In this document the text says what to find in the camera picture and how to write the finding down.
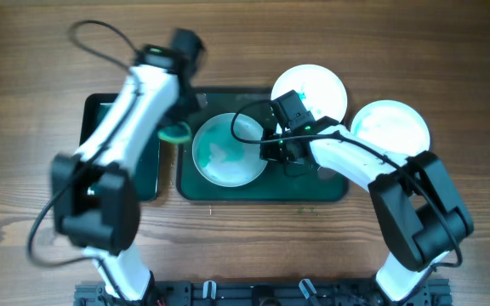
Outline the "green yellow sponge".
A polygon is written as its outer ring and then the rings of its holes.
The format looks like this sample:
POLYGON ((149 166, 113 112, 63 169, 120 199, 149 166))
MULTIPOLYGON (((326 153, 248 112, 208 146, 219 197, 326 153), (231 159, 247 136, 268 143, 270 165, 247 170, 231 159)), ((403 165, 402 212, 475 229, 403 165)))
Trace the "green yellow sponge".
POLYGON ((174 145, 189 142, 192 138, 190 126, 186 122, 174 122, 157 130, 157 137, 161 141, 174 145))

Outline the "pale blue plate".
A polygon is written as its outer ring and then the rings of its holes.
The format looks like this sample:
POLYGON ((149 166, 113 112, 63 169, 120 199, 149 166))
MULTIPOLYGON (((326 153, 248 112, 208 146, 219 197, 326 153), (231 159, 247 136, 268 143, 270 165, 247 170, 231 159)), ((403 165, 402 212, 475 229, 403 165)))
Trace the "pale blue plate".
POLYGON ((192 159, 199 173, 210 183, 239 187, 264 172, 267 161, 260 158, 257 144, 236 140, 259 140, 264 129, 253 118, 232 113, 214 116, 203 123, 192 142, 192 159))

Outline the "white plate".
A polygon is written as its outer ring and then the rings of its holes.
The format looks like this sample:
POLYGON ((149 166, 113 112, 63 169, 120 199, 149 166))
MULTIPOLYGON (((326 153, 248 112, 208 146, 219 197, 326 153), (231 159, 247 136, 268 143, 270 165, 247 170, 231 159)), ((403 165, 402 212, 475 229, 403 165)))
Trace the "white plate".
POLYGON ((360 139, 395 153, 416 156, 430 149, 430 131, 424 118, 409 105, 378 100, 354 116, 350 132, 360 139))
POLYGON ((295 91, 305 109, 318 121, 323 117, 341 123, 348 106, 347 92, 339 77, 320 65, 296 65, 276 80, 271 90, 271 100, 289 91, 295 91))

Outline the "white plate top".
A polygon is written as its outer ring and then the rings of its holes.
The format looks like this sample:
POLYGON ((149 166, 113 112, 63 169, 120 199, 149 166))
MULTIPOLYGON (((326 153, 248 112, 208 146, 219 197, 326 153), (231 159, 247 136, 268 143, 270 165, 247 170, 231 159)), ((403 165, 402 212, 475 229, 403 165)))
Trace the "white plate top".
POLYGON ((320 65, 296 65, 276 80, 271 90, 271 100, 289 91, 295 91, 305 109, 318 121, 323 117, 341 123, 348 106, 347 92, 339 77, 320 65))

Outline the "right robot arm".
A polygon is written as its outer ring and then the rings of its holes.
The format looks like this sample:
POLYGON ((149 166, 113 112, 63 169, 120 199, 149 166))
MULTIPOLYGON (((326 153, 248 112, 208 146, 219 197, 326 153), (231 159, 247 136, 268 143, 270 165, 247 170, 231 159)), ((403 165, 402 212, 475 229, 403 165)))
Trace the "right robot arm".
POLYGON ((462 265, 460 244, 473 233, 474 222, 436 154, 382 149, 329 117, 267 132, 260 148, 263 155, 277 149, 292 161, 307 158, 368 192, 390 251, 374 276, 386 300, 403 305, 437 269, 462 265))

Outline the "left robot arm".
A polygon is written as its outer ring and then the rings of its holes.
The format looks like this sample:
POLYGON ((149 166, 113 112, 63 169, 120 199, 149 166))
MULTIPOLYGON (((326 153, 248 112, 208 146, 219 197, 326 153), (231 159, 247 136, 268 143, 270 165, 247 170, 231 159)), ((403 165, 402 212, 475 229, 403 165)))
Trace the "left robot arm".
POLYGON ((198 111, 191 78, 202 52, 199 42, 144 46, 100 125, 73 155, 53 161, 55 230, 97 263, 119 303, 143 303, 152 291, 134 244, 141 213, 134 173, 153 134, 198 111))

